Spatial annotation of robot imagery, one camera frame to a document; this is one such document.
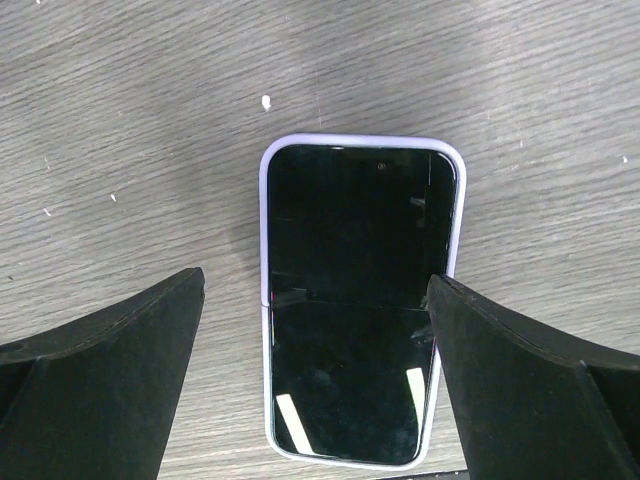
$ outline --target gray wood surface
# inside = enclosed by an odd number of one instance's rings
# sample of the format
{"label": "gray wood surface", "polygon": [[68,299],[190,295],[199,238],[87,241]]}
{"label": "gray wood surface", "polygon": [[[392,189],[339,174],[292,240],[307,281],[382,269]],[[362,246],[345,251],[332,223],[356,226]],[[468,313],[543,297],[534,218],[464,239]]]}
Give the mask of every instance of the gray wood surface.
{"label": "gray wood surface", "polygon": [[[638,18],[637,0],[0,3],[0,342],[200,265],[160,477],[375,476],[263,433],[258,164],[311,131],[454,145],[457,278],[640,353]],[[418,471],[461,467],[443,383]]]}

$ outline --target paint chip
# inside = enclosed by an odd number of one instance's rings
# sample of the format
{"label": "paint chip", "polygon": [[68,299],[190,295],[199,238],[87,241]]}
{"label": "paint chip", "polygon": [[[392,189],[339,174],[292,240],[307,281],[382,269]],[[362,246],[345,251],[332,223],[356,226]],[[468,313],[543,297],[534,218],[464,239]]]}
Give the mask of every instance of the paint chip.
{"label": "paint chip", "polygon": [[265,112],[268,112],[271,108],[271,97],[269,95],[262,96],[262,108],[264,108]]}

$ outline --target black object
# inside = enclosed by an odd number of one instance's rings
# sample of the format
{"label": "black object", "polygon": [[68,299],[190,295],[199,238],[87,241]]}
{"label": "black object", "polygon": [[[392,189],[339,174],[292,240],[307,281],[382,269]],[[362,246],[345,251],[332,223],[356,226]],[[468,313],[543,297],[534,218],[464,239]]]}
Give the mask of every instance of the black object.
{"label": "black object", "polygon": [[0,346],[0,479],[156,478],[204,301],[187,269]]}
{"label": "black object", "polygon": [[472,479],[640,478],[640,357],[450,278],[428,302]]}
{"label": "black object", "polygon": [[426,288],[446,271],[456,188],[432,150],[274,155],[268,394],[280,449],[395,466],[418,457],[433,355]]}

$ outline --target white speck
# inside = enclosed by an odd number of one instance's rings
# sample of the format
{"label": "white speck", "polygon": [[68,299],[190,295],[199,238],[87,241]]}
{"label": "white speck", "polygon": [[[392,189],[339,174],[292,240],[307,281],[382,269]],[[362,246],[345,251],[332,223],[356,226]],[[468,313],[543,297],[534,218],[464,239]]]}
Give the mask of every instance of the white speck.
{"label": "white speck", "polygon": [[265,112],[268,112],[271,108],[271,97],[269,95],[262,96],[262,108],[264,108]]}

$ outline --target wooden table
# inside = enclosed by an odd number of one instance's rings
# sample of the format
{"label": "wooden table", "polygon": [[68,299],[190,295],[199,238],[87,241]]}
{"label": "wooden table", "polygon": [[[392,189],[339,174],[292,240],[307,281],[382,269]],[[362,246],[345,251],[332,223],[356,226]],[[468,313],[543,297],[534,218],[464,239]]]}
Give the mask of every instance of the wooden table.
{"label": "wooden table", "polygon": [[[264,437],[258,164],[310,131],[454,145],[457,278],[640,353],[638,18],[636,0],[3,2],[0,342],[200,265],[160,477],[371,478]],[[442,383],[419,471],[462,467]]]}

